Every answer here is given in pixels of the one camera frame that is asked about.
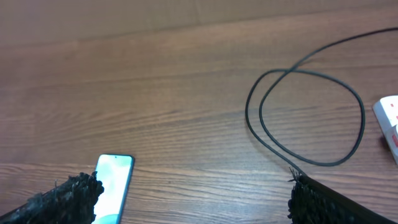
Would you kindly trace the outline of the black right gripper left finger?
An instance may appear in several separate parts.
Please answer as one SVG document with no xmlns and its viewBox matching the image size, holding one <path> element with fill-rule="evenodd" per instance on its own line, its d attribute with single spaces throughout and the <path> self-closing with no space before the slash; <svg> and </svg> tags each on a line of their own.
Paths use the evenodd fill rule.
<svg viewBox="0 0 398 224">
<path fill-rule="evenodd" d="M 94 207 L 104 192 L 97 172 L 70 176 L 52 190 L 36 194 L 27 203 L 1 215 L 2 224 L 91 224 Z"/>
</svg>

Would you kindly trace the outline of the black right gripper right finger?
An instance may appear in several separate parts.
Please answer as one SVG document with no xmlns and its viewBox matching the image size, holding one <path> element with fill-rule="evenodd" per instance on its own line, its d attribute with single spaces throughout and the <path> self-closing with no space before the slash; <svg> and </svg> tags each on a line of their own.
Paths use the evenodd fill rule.
<svg viewBox="0 0 398 224">
<path fill-rule="evenodd" d="M 293 224 L 397 224 L 320 182 L 291 171 L 287 217 Z"/>
</svg>

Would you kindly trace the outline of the blue Galaxy smartphone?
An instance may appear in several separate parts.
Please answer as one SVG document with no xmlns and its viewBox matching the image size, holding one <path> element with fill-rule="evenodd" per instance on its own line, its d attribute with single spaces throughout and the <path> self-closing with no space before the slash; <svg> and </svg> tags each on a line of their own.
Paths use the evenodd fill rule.
<svg viewBox="0 0 398 224">
<path fill-rule="evenodd" d="M 102 154 L 96 164 L 96 178 L 104 192 L 94 206 L 93 224 L 118 224 L 132 176 L 135 159 L 130 155 Z"/>
</svg>

